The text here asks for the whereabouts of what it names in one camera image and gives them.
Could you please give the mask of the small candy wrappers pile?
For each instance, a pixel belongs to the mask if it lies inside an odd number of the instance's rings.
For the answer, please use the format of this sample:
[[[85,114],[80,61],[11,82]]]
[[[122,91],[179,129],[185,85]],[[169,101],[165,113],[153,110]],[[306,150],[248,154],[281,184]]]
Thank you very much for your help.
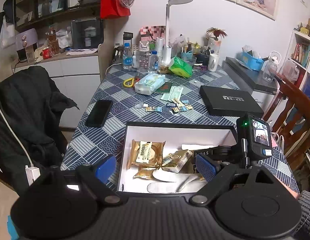
[[[157,113],[163,113],[163,107],[144,107],[146,112],[157,112]],[[172,99],[172,102],[169,102],[166,104],[166,108],[172,113],[172,114],[178,114],[182,112],[187,112],[192,109],[192,105],[189,104],[188,100],[180,101],[178,98]]]

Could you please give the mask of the blue plastic basket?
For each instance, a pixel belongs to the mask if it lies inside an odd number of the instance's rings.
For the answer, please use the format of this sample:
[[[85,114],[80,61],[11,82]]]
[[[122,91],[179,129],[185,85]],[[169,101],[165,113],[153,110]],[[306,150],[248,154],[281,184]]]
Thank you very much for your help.
[[[254,56],[244,51],[239,54],[237,59],[241,61],[247,68],[254,70],[256,72],[262,70],[262,66],[264,64],[263,59],[255,58]]]

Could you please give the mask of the green white paper sachets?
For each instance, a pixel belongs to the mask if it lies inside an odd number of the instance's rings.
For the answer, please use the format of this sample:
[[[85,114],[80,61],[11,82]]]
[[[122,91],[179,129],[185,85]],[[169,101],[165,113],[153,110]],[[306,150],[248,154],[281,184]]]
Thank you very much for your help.
[[[172,99],[180,99],[184,87],[182,86],[172,86],[169,93],[163,94],[161,100],[172,101]]]

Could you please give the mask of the gold snack box packet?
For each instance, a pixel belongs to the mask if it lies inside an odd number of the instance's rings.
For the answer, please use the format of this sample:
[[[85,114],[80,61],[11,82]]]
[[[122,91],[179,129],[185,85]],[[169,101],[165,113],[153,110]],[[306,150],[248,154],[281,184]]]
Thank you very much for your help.
[[[174,153],[170,153],[163,158],[162,170],[179,173],[192,156],[193,153],[189,150],[179,150]]]

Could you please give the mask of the open black gift box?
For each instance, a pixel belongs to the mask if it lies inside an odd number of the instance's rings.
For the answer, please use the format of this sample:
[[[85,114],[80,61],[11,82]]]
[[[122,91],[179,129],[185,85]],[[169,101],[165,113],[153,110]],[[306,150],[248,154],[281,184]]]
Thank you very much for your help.
[[[128,122],[117,190],[124,193],[193,193],[207,184],[195,171],[195,151],[233,146],[233,126]]]

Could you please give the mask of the grey knit right sleeve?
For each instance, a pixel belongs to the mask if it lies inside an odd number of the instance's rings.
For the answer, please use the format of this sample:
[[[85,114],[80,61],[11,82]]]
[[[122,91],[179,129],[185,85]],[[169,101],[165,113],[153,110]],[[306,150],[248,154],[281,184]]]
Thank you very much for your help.
[[[294,239],[310,239],[310,192],[303,191],[298,202],[301,205],[302,217],[294,234]]]

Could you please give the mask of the white ceramic mug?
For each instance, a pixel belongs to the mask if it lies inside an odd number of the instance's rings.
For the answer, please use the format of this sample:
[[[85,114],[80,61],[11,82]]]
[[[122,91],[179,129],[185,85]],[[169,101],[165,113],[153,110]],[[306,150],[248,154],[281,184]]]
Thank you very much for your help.
[[[211,72],[215,72],[218,67],[218,63],[220,60],[220,56],[217,54],[210,54],[209,62],[208,62],[208,70]]]

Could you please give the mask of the clear water bottle blue label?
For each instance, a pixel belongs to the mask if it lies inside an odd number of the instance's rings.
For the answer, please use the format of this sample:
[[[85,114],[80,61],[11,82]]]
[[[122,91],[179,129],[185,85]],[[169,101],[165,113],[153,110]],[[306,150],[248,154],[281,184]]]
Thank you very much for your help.
[[[131,69],[133,65],[133,54],[131,51],[130,43],[124,44],[123,55],[122,55],[122,66],[123,69]]]

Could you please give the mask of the black gift box lid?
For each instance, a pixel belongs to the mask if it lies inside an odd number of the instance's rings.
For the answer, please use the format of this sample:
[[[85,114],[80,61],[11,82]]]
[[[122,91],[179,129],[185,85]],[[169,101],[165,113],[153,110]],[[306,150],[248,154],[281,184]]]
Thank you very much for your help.
[[[264,114],[259,104],[246,91],[201,86],[199,94],[210,115],[241,117],[248,113],[262,118]]]

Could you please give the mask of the yellow handled scissors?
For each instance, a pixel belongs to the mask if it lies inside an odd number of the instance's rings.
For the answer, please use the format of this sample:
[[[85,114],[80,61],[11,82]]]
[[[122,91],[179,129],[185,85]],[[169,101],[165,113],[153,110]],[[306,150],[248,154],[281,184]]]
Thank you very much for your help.
[[[126,79],[123,81],[123,86],[126,88],[131,88],[134,87],[135,84],[140,80],[140,78],[138,76],[136,77],[131,77],[129,79]]]

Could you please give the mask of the white bookshelf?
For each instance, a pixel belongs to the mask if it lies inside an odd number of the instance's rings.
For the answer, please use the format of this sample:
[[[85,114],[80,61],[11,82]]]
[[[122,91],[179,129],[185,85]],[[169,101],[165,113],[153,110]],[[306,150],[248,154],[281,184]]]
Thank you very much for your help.
[[[299,70],[294,84],[310,98],[310,36],[292,31],[285,61],[292,62]]]

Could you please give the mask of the patterned baby bottle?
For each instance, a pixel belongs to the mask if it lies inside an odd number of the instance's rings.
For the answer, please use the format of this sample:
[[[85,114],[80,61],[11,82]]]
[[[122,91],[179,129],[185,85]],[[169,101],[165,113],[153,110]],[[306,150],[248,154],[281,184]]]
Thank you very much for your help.
[[[137,50],[137,69],[141,73],[148,71],[149,41],[140,41]]]

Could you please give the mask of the white desk lamp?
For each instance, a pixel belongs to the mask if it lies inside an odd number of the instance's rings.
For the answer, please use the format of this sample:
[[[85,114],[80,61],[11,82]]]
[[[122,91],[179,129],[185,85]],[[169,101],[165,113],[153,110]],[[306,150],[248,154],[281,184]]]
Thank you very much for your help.
[[[172,45],[170,38],[173,35],[173,28],[177,26],[177,18],[171,15],[171,10],[174,7],[181,7],[189,4],[194,0],[168,0],[165,9],[165,40],[162,52],[162,66],[168,66],[172,58]]]

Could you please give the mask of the white tissue wipes pack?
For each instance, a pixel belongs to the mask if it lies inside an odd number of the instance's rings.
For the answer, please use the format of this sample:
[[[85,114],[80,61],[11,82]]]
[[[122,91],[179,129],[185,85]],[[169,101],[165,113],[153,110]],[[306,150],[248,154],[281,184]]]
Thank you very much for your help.
[[[151,95],[166,82],[164,74],[149,73],[135,85],[135,92],[142,95]]]

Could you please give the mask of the white power adapter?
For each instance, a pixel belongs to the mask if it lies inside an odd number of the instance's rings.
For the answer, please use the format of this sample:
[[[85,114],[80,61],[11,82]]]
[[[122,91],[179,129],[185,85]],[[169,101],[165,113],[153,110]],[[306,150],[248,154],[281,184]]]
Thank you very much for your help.
[[[28,167],[27,165],[25,166],[25,172],[26,172],[26,177],[28,184],[31,186],[39,177],[40,177],[40,169],[38,167]]]

